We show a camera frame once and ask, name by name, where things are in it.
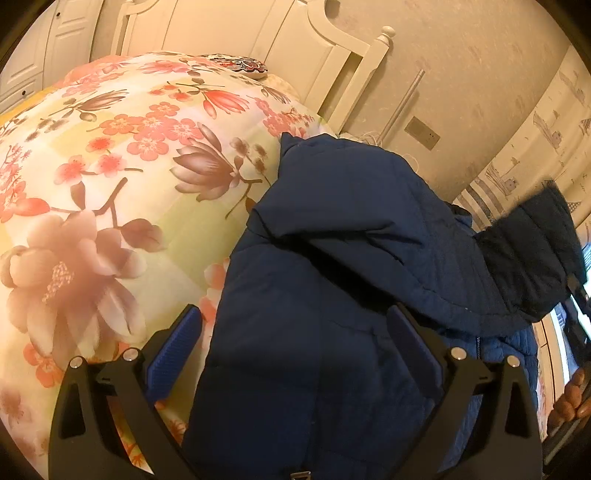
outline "decorative pillow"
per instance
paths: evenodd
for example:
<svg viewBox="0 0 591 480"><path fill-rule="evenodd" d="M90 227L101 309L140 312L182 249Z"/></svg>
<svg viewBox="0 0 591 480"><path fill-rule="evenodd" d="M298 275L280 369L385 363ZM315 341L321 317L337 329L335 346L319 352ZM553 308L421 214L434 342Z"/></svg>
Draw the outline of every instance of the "decorative pillow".
<svg viewBox="0 0 591 480"><path fill-rule="evenodd" d="M266 77L267 72L269 71L263 62L248 57L234 57L231 55L223 55L221 53L201 55L201 57L217 63L220 67L241 73L253 80L259 80Z"/></svg>

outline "blue fabric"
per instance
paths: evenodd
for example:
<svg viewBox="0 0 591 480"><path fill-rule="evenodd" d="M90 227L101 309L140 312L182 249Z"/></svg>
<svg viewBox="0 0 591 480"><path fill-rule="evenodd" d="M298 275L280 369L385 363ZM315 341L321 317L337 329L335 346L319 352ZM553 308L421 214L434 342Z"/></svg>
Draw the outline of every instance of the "blue fabric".
<svg viewBox="0 0 591 480"><path fill-rule="evenodd" d="M524 204L513 223L472 235L401 157L284 135L279 179L231 257L184 438L197 473L383 479L433 408L389 337L395 301L449 346L476 356L481 337L485 360L519 357L535 400L531 323L548 299L567 297L567 274L585 275L554 190L539 194L544 212ZM556 222L565 233L546 231ZM475 398L442 468L460 458L478 408Z"/></svg>

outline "white wardrobe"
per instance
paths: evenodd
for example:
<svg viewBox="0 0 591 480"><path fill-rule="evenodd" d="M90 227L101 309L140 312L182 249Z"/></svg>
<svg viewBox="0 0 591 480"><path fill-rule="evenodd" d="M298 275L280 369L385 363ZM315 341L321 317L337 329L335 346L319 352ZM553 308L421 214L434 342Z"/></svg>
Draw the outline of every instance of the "white wardrobe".
<svg viewBox="0 0 591 480"><path fill-rule="evenodd" d="M87 63L103 0L56 0L33 24L0 74L0 113Z"/></svg>

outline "bed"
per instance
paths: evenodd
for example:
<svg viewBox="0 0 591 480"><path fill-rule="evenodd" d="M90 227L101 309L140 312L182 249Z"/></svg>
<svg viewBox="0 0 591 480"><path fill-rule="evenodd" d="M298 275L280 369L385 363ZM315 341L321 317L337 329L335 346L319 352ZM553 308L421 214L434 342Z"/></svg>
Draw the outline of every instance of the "bed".
<svg viewBox="0 0 591 480"><path fill-rule="evenodd" d="M324 4L128 1L111 56L2 118L0 419L42 476L69 360L141 347L193 303L204 335L156 405L182 439L228 256L277 177L280 135L338 134L390 48L391 28L367 44ZM200 56L220 52L264 61L301 103Z"/></svg>

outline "pillow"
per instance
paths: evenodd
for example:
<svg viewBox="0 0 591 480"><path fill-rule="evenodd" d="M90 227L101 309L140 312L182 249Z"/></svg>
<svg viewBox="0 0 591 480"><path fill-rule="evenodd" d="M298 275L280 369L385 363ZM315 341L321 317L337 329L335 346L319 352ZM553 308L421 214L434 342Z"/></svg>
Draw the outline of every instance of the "pillow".
<svg viewBox="0 0 591 480"><path fill-rule="evenodd" d="M267 76L269 69L267 66L258 60L249 57L233 57L231 55L223 55L215 53L211 55L200 55L217 63L220 67L231 70L233 72L241 73L253 80L259 80Z"/></svg>
<svg viewBox="0 0 591 480"><path fill-rule="evenodd" d="M281 77L270 73L264 79L260 80L260 82L266 87L279 90L281 93L287 95L290 100L301 103L300 94L297 93L297 90L293 88L291 83Z"/></svg>
<svg viewBox="0 0 591 480"><path fill-rule="evenodd" d="M74 85L78 80L87 75L91 75L93 73L98 73L104 69L101 73L110 73L118 68L121 68L121 64L123 61L127 60L129 57L122 57L120 55L108 55L106 57L102 57L101 59L95 60L91 63L86 63L84 65L80 65L73 70L69 71L66 77L63 80L57 82L54 87L55 88L63 88L70 85Z"/></svg>

